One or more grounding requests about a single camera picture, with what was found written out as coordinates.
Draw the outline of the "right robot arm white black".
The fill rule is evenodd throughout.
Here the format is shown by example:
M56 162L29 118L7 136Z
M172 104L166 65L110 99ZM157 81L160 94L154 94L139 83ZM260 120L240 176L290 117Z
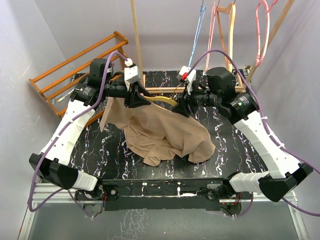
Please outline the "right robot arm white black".
M222 180L218 190L233 199L241 192L264 194L273 202L280 201L298 186L313 169L281 150L267 133L259 107L247 92L236 92L234 76L225 67L207 71L207 84L195 81L196 70L182 66L177 78L185 88L172 109L184 117L195 113L198 107L215 107L218 112L249 140L267 167L258 173L235 172Z

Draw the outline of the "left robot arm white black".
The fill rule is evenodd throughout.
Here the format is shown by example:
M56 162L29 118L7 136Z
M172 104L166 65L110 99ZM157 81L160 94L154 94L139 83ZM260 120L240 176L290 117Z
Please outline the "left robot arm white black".
M36 175L64 190L80 189L93 200L103 195L98 178L82 170L69 167L72 151L87 122L107 98L121 98L128 108L150 105L150 93L140 83L138 66L130 58L124 61L124 72L113 72L112 63L95 58L89 73L80 77L71 91L66 112L50 141L33 153L29 163Z

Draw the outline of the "gold yellow hanger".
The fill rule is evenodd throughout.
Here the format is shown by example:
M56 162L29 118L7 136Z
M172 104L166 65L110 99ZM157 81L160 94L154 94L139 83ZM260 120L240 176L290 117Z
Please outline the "gold yellow hanger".
M151 102L162 102L174 107L177 103L178 94L184 91L180 84L175 87L147 87L146 90L151 94L146 98Z

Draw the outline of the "beige t shirt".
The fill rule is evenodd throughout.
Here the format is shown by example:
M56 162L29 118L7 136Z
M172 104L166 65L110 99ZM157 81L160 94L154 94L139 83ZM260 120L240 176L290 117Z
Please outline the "beige t shirt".
M175 156L202 163L212 157L215 145L208 130L192 117L184 117L154 103L128 108L124 99L110 97L100 121L100 130L113 124L123 130L127 147L157 167Z

